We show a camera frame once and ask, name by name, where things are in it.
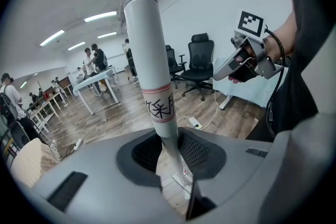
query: chair backrest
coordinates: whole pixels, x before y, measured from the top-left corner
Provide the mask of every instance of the chair backrest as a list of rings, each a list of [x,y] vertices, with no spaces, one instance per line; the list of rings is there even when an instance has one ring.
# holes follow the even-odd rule
[[[190,69],[211,70],[211,57],[214,49],[214,42],[209,40],[208,34],[198,34],[191,38],[188,44],[190,53]]]
[[[175,59],[175,51],[174,49],[168,49],[166,50],[167,52],[167,57],[168,57],[168,66],[169,68],[177,67],[178,64]]]

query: power outlet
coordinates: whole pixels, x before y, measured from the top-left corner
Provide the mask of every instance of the power outlet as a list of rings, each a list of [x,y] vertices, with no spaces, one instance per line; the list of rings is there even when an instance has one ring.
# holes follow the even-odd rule
[[[203,126],[194,117],[190,118],[189,121],[194,129],[202,129]]]

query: chair seat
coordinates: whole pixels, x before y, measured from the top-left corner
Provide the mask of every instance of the chair seat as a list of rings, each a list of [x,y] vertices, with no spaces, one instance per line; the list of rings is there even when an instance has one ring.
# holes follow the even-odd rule
[[[183,69],[182,66],[172,67],[172,68],[169,68],[169,73],[175,74],[175,73],[181,72],[183,70],[184,69]]]
[[[187,70],[180,75],[181,78],[191,81],[204,81],[211,77],[210,70]]]

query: chair headrest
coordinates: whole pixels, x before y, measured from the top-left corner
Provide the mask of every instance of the chair headrest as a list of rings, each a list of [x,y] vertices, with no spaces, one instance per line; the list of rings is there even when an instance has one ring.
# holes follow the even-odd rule
[[[209,40],[209,37],[208,37],[207,33],[197,34],[197,35],[193,35],[191,37],[192,42],[205,42],[205,41],[208,41],[208,40]]]

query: office chair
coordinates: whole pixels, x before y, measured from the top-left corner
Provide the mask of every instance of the office chair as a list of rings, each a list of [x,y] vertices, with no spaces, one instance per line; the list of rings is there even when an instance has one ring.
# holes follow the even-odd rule
[[[185,81],[184,79],[181,79],[179,75],[176,75],[176,73],[179,73],[181,71],[185,71],[186,62],[183,61],[183,56],[184,55],[180,55],[181,62],[179,64],[177,64],[177,62],[175,60],[174,49],[172,49],[171,46],[166,45],[166,52],[167,52],[167,57],[168,57],[169,73],[172,76],[172,81],[174,82],[175,88],[177,89],[176,80]]]
[[[207,33],[194,35],[191,41],[192,42],[188,44],[190,53],[189,70],[183,72],[180,77],[185,80],[193,81],[195,86],[182,93],[182,96],[184,97],[187,92],[197,89],[202,96],[201,101],[204,101],[205,98],[202,93],[202,88],[213,90],[212,84],[204,81],[212,77],[213,68],[211,56],[214,49],[214,42],[209,40]]]

